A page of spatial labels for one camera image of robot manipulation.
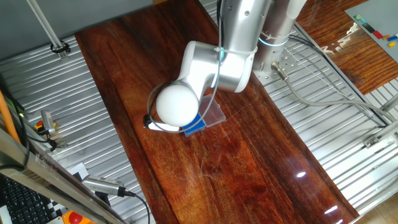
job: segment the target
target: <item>blue object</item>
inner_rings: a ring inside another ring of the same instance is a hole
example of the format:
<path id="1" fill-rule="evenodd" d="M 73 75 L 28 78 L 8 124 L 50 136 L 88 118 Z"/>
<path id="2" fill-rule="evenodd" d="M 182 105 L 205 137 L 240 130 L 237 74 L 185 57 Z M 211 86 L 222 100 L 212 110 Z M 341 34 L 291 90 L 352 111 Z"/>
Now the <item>blue object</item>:
<path id="1" fill-rule="evenodd" d="M 197 117 L 190 124 L 182 127 L 182 129 L 186 130 L 186 131 L 184 131 L 186 137 L 188 137 L 189 135 L 191 135 L 193 133 L 196 133 L 198 131 L 201 131 L 201 130 L 206 128 L 205 122 L 203 120 L 201 120 L 197 125 L 195 125 L 194 127 L 189 129 L 189 127 L 194 125 L 196 122 L 198 122 L 200 118 L 201 117 L 200 117 L 200 115 L 198 113 Z"/>
<path id="2" fill-rule="evenodd" d="M 389 37 L 387 40 L 388 40 L 388 41 L 393 41 L 393 40 L 396 40 L 396 39 L 398 39 L 397 36 L 392 36 L 392 37 Z"/>

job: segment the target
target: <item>ribbed metal panel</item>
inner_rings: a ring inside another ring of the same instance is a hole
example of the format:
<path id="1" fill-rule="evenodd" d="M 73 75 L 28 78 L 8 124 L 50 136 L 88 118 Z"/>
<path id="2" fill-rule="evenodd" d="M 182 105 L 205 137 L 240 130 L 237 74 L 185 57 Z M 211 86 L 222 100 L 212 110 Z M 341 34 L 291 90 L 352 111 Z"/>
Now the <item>ribbed metal panel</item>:
<path id="1" fill-rule="evenodd" d="M 298 66 L 289 73 L 289 79 L 304 98 L 311 101 L 343 100 L 345 96 L 335 91 L 329 82 L 331 80 L 344 95 L 360 100 L 349 88 L 349 83 L 313 49 L 290 40 L 287 50 L 298 59 L 294 59 Z M 284 55 L 292 57 L 287 51 Z M 377 123 L 352 105 L 303 105 L 277 75 L 260 80 L 265 83 L 268 94 L 289 123 L 360 214 L 396 192 L 398 148 L 395 141 L 372 149 L 363 144 L 381 130 Z"/>
<path id="2" fill-rule="evenodd" d="M 89 174 L 118 179 L 144 197 L 75 38 L 64 41 L 71 47 L 68 60 L 43 47 L 0 62 L 0 73 L 30 123 L 41 119 L 41 110 L 51 111 L 57 123 L 52 139 L 68 144 L 50 153 L 57 162 L 64 168 L 82 162 Z M 109 201 L 126 221 L 147 223 L 140 200 L 109 196 Z"/>

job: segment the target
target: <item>wooden board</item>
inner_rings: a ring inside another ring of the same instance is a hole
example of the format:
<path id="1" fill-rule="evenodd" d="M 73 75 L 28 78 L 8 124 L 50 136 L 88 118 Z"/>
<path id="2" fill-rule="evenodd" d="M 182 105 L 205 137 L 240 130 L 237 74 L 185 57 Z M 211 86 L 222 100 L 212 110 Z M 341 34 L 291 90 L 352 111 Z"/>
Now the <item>wooden board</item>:
<path id="1" fill-rule="evenodd" d="M 398 63 L 345 13 L 365 1 L 308 0 L 297 20 L 364 95 L 398 77 Z"/>
<path id="2" fill-rule="evenodd" d="M 358 216 L 254 75 L 242 93 L 218 92 L 224 123 L 189 138 L 143 128 L 149 93 L 179 73 L 188 42 L 217 44 L 198 1 L 169 0 L 76 39 L 157 223 L 334 224 Z"/>

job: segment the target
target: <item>wooden table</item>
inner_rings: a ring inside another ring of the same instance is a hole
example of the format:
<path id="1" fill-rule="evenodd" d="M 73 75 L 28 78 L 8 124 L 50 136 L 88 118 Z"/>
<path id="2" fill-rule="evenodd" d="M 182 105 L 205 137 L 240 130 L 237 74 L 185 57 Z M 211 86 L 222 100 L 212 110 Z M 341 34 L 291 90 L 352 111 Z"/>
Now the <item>wooden table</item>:
<path id="1" fill-rule="evenodd" d="M 363 2 L 366 0 L 308 0 L 297 22 L 356 87 L 368 94 L 398 77 L 398 63 L 345 13 Z"/>
<path id="2" fill-rule="evenodd" d="M 149 93 L 178 73 L 188 42 L 218 42 L 199 1 L 169 0 L 76 39 L 157 223 L 358 216 L 254 75 L 242 93 L 217 93 L 224 123 L 189 138 L 143 128 Z"/>

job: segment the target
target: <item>orange cable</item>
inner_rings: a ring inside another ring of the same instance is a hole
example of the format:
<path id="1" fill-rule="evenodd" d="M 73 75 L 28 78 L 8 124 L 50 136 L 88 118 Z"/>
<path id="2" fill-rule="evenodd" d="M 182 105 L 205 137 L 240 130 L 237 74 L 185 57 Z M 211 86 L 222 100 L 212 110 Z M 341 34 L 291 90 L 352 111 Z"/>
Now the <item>orange cable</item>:
<path id="1" fill-rule="evenodd" d="M 10 111 L 8 110 L 8 106 L 6 103 L 6 100 L 4 99 L 4 96 L 2 95 L 0 91 L 0 113 L 2 114 L 2 117 L 4 118 L 4 122 L 6 123 L 6 127 L 8 130 L 8 134 L 11 135 L 15 139 L 15 141 L 20 142 L 17 134 L 17 130 L 15 129 L 14 122 L 12 121 Z"/>

